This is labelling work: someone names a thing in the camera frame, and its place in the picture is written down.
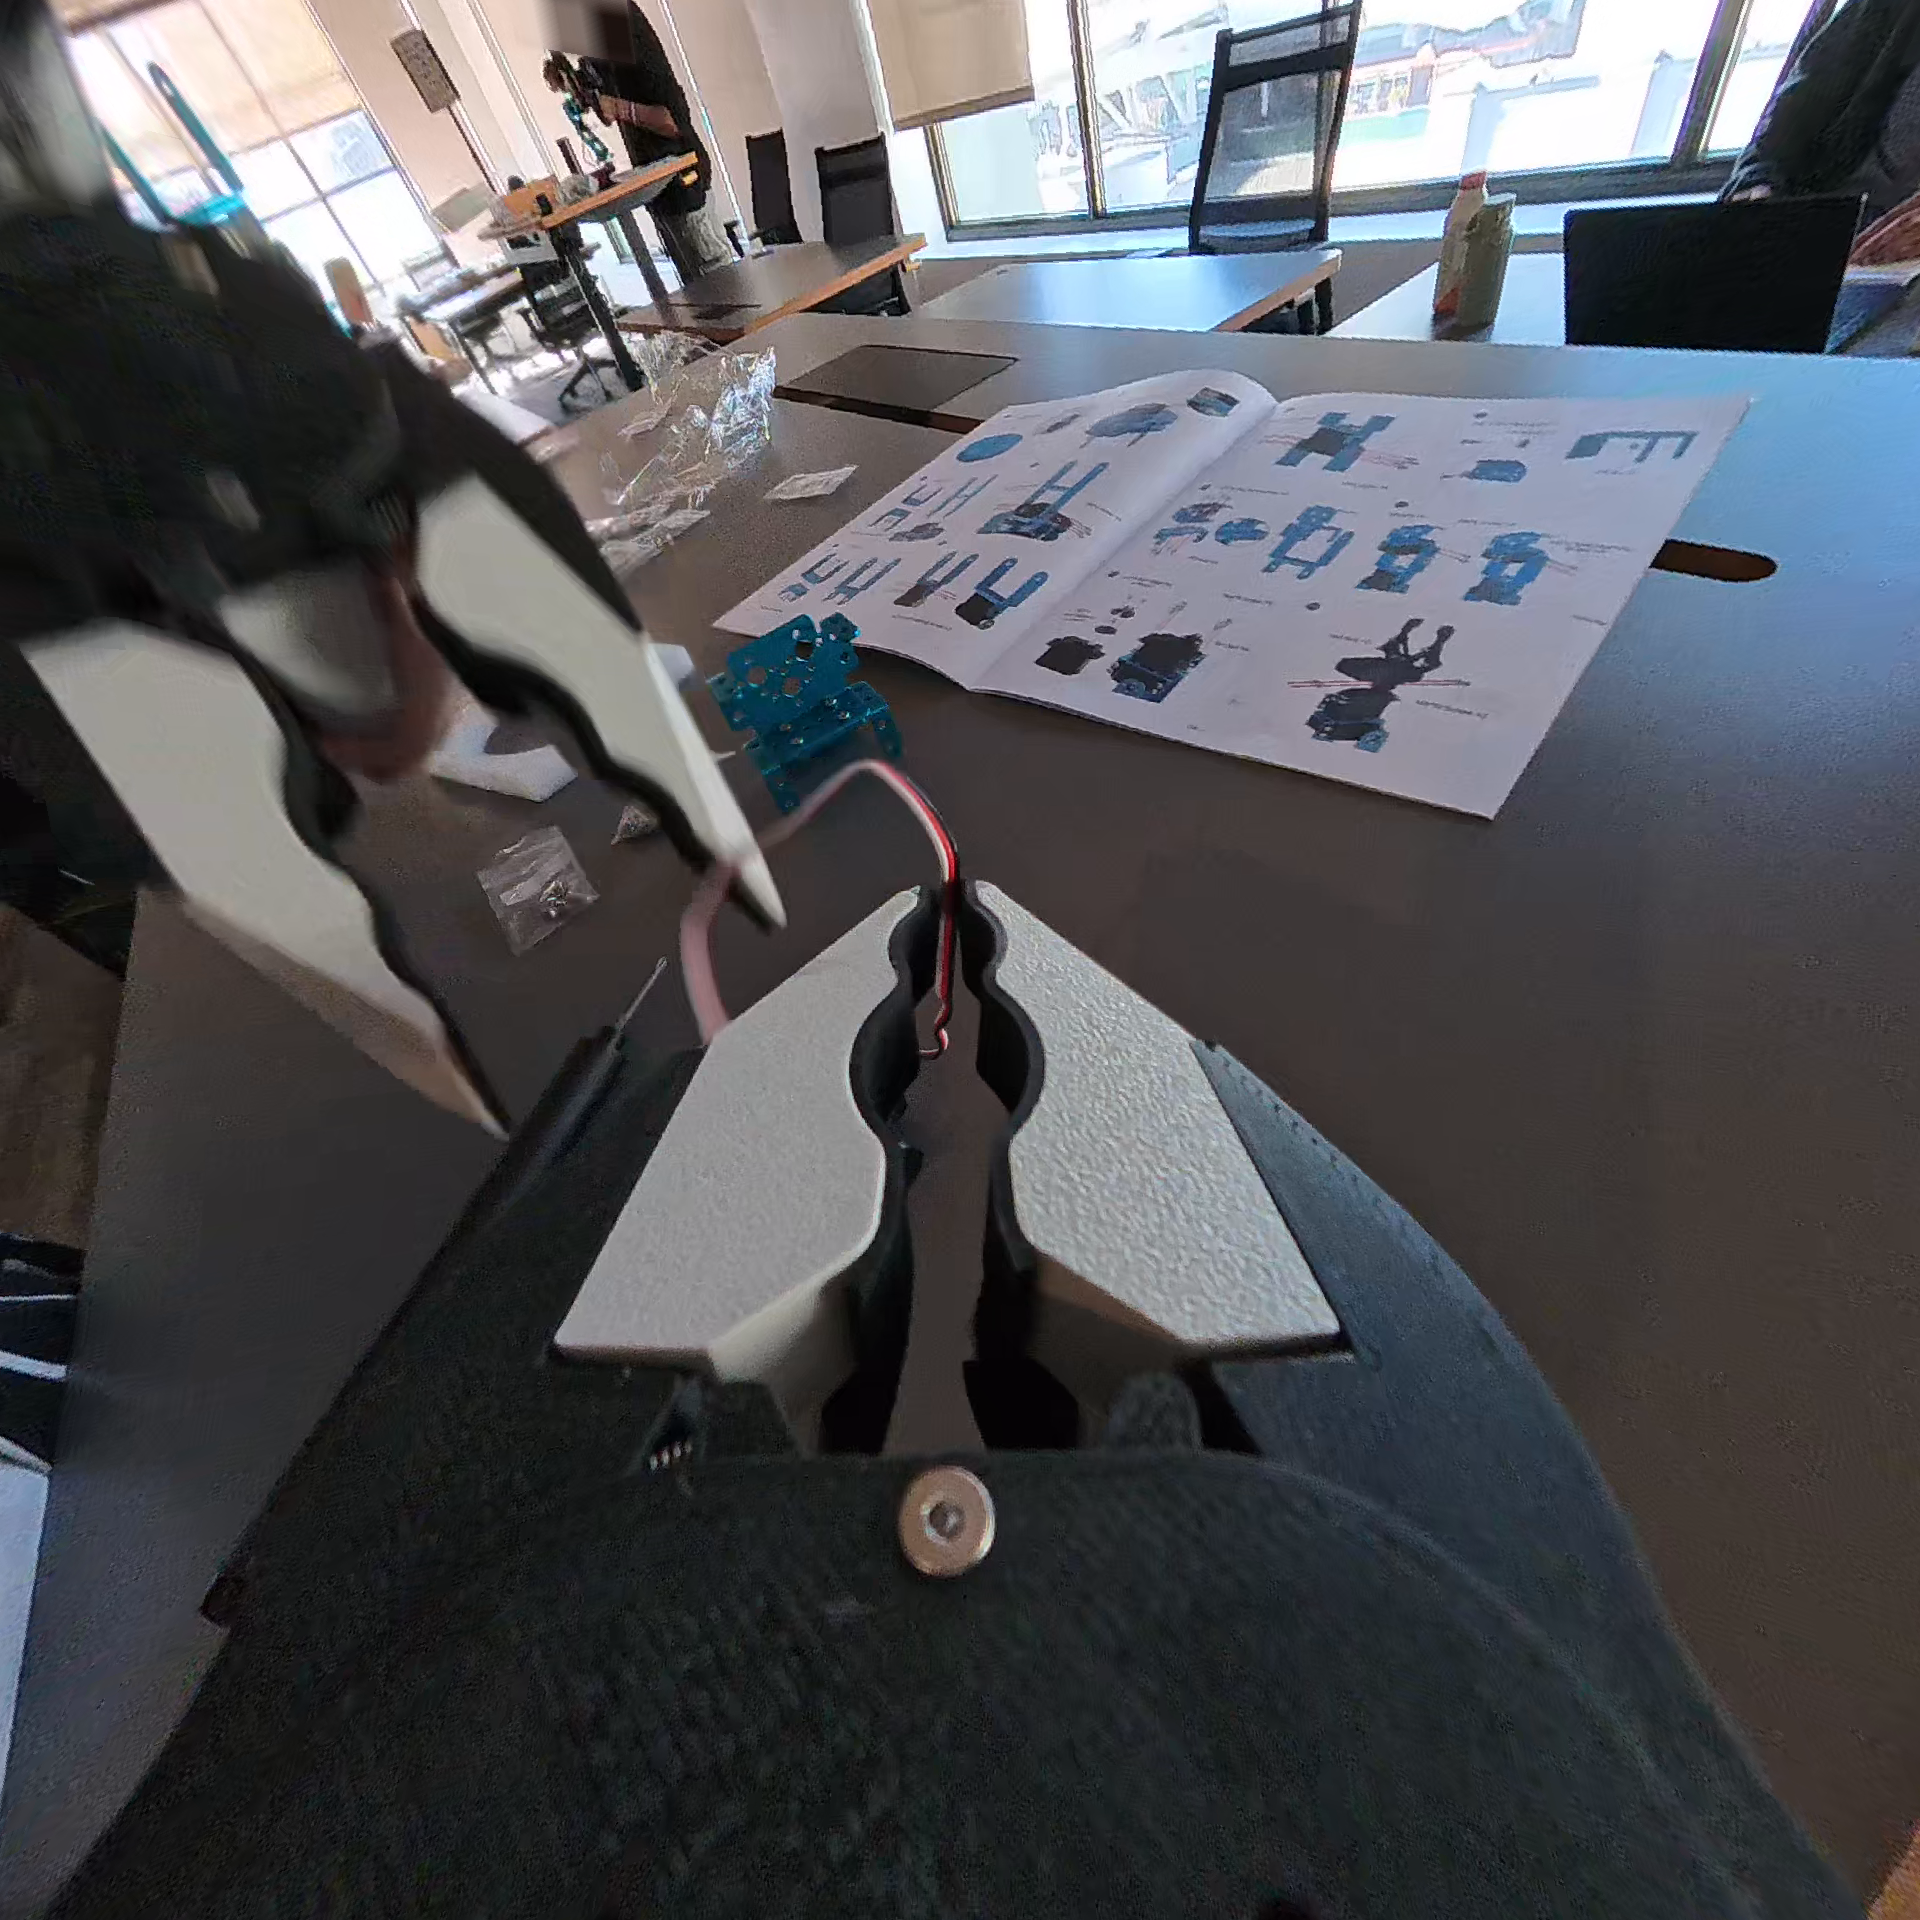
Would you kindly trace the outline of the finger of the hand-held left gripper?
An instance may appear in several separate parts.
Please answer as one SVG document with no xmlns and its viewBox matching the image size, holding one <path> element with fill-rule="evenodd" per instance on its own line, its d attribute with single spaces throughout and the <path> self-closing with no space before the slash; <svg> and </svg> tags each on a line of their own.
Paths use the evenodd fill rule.
<svg viewBox="0 0 1920 1920">
<path fill-rule="evenodd" d="M 125 619 L 20 655 L 197 926 L 395 1080 L 506 1138 L 486 1075 L 333 852 L 318 757 L 238 657 Z"/>
<path fill-rule="evenodd" d="M 414 517 L 418 617 L 485 705 L 559 722 L 588 770 L 646 804 L 697 872 L 765 928 L 786 924 L 756 831 L 667 664 L 622 594 L 606 597 L 480 480 Z"/>
</svg>

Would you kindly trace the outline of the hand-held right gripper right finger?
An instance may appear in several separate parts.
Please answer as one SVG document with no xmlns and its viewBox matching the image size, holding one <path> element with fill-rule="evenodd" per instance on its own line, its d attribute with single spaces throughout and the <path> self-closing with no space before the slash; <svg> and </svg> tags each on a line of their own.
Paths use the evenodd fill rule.
<svg viewBox="0 0 1920 1920">
<path fill-rule="evenodd" d="M 1005 1106 L 965 1364 L 986 1446 L 1080 1446 L 1143 1375 L 1343 1348 L 1183 1022 L 985 880 L 965 975 Z"/>
</svg>

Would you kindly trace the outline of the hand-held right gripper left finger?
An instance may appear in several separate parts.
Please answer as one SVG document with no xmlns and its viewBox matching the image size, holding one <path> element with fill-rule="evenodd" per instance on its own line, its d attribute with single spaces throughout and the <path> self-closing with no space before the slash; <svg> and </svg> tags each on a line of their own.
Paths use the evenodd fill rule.
<svg viewBox="0 0 1920 1920">
<path fill-rule="evenodd" d="M 801 1443 L 882 1450 L 914 1257 L 903 1135 L 929 889 L 903 889 L 704 1048 L 556 1330 L 574 1361 L 767 1390 Z"/>
</svg>

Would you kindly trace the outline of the blue metal bracket assembly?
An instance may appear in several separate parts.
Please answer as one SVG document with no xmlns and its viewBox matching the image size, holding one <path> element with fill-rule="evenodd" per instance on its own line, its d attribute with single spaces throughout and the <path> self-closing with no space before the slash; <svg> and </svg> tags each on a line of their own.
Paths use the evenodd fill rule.
<svg viewBox="0 0 1920 1920">
<path fill-rule="evenodd" d="M 801 614 L 729 652 L 706 687 L 781 813 L 805 799 L 803 776 L 858 738 L 900 759 L 889 702 L 863 679 L 858 627 L 846 614 Z"/>
</svg>

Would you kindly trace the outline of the black servo with striped cable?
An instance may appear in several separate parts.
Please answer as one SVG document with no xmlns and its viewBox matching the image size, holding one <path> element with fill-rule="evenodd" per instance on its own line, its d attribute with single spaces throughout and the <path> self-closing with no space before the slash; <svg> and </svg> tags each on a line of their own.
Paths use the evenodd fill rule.
<svg viewBox="0 0 1920 1920">
<path fill-rule="evenodd" d="M 882 784 L 907 807 L 925 831 L 936 858 L 938 926 L 931 979 L 935 1014 L 929 1039 L 921 1042 L 919 1057 L 922 1061 L 938 1061 L 951 1048 L 962 866 L 956 839 L 944 816 L 929 799 L 925 790 L 900 771 L 900 765 L 892 759 L 877 755 L 854 759 L 833 771 L 829 779 L 816 786 L 803 804 L 783 816 L 781 821 L 758 831 L 752 842 L 752 855 L 765 859 L 784 842 L 798 835 L 833 799 L 863 778 Z M 752 864 L 747 855 L 718 862 L 704 874 L 695 895 L 684 905 L 679 934 L 679 961 L 687 1006 L 700 1044 L 717 1042 L 732 1022 L 714 972 L 713 932 L 722 902 L 732 895 L 737 881 L 751 874 Z"/>
</svg>

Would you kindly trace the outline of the tall standing desk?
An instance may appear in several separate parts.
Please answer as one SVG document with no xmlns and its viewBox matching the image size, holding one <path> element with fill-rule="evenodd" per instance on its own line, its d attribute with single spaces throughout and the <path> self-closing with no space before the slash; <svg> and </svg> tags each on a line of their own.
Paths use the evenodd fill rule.
<svg viewBox="0 0 1920 1920">
<path fill-rule="evenodd" d="M 667 186 L 693 182 L 697 174 L 699 157 L 693 151 L 681 151 L 617 171 L 606 186 L 594 186 L 574 198 L 564 195 L 562 180 L 533 182 L 492 198 L 477 238 L 502 247 L 527 238 L 551 241 L 551 250 L 564 264 L 588 308 L 592 325 L 609 348 L 614 371 L 620 374 L 629 392 L 641 392 L 646 385 L 646 374 L 641 371 L 629 348 L 629 335 L 601 280 L 588 268 L 578 227 L 612 224 L 622 231 L 651 301 L 661 308 L 668 299 L 668 283 L 653 241 L 637 226 L 637 210 L 651 207 Z"/>
</svg>

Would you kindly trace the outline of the person's left hand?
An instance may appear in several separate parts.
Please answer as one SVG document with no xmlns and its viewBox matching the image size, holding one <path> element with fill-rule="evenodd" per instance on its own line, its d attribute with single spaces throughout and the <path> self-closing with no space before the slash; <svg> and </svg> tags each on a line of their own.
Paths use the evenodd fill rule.
<svg viewBox="0 0 1920 1920">
<path fill-rule="evenodd" d="M 411 779 L 435 755 L 457 705 L 454 673 L 420 625 L 405 579 L 377 571 L 371 604 L 379 614 L 390 697 L 345 729 L 321 738 L 327 759 L 345 776 L 381 786 Z"/>
</svg>

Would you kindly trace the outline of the black screwdriver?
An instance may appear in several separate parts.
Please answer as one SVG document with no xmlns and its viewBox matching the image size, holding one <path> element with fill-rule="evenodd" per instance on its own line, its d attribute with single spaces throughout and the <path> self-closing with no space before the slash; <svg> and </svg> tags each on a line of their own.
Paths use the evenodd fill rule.
<svg viewBox="0 0 1920 1920">
<path fill-rule="evenodd" d="M 619 1018 L 583 1035 L 541 1091 L 535 1110 L 518 1126 L 500 1158 L 495 1192 L 500 1212 L 512 1210 L 531 1187 L 541 1183 L 605 1102 L 625 1067 L 629 1030 L 667 968 L 667 958 L 657 959 Z"/>
</svg>

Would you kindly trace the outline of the black office chair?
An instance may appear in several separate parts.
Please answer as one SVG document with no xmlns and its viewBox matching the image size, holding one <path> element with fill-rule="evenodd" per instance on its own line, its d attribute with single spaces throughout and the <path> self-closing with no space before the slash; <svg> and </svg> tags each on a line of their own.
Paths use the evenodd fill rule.
<svg viewBox="0 0 1920 1920">
<path fill-rule="evenodd" d="M 752 250 L 798 245 L 801 227 L 789 144 L 783 128 L 749 134 L 745 140 L 749 169 L 749 241 Z"/>
<path fill-rule="evenodd" d="M 635 392 L 605 327 L 606 299 L 585 290 L 588 252 L 560 247 L 549 235 L 525 235 L 505 253 L 522 288 L 522 305 L 536 344 L 573 364 L 556 392 L 564 418 Z"/>
<path fill-rule="evenodd" d="M 891 144 L 882 134 L 841 145 L 819 145 L 823 241 L 831 247 L 900 238 Z"/>
</svg>

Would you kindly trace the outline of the person's striped black shirt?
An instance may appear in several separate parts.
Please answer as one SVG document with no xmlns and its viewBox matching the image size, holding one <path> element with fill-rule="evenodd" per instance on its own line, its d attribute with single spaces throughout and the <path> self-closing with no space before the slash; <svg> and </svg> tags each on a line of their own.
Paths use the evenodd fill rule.
<svg viewBox="0 0 1920 1920">
<path fill-rule="evenodd" d="M 82 1288 L 80 1249 L 2 1232 L 2 1454 L 38 1476 L 57 1460 Z"/>
</svg>

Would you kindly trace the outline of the beige window blind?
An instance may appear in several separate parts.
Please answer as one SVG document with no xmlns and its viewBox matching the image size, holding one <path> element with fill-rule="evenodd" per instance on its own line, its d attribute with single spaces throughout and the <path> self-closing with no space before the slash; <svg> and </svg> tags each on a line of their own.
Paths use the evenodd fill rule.
<svg viewBox="0 0 1920 1920">
<path fill-rule="evenodd" d="M 867 1 L 897 132 L 1036 100 L 1024 1 Z"/>
</svg>

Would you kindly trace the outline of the open instruction booklet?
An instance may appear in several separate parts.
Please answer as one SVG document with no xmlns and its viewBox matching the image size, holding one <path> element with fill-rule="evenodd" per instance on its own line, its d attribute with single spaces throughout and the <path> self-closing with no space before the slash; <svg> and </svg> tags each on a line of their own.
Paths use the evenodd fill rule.
<svg viewBox="0 0 1920 1920">
<path fill-rule="evenodd" d="M 1164 371 L 998 410 L 717 627 L 1492 819 L 1746 410 Z"/>
</svg>

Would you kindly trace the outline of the black mesh-back chair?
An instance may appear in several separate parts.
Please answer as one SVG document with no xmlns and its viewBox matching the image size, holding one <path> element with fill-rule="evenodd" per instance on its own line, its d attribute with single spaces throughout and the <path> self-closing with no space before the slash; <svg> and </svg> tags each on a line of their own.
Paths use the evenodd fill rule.
<svg viewBox="0 0 1920 1920">
<path fill-rule="evenodd" d="M 1242 256 L 1318 247 L 1359 49 L 1359 4 L 1215 36 L 1187 250 Z"/>
</svg>

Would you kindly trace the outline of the white bottle with red cap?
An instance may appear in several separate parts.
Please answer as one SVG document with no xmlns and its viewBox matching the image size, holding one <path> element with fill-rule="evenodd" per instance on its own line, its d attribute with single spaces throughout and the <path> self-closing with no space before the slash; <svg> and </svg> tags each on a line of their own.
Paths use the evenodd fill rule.
<svg viewBox="0 0 1920 1920">
<path fill-rule="evenodd" d="M 1447 214 L 1443 247 L 1437 259 L 1437 280 L 1433 292 L 1433 323 L 1447 325 L 1459 318 L 1462 285 L 1468 273 L 1474 224 L 1488 200 L 1488 171 L 1477 168 L 1466 171 L 1455 190 Z"/>
</svg>

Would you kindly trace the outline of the black laptop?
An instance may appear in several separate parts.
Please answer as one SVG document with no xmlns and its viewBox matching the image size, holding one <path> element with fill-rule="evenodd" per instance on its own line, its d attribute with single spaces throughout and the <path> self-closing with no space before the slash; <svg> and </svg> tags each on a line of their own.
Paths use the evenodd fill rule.
<svg viewBox="0 0 1920 1920">
<path fill-rule="evenodd" d="M 1825 353 L 1862 195 L 1573 210 L 1564 342 Z"/>
</svg>

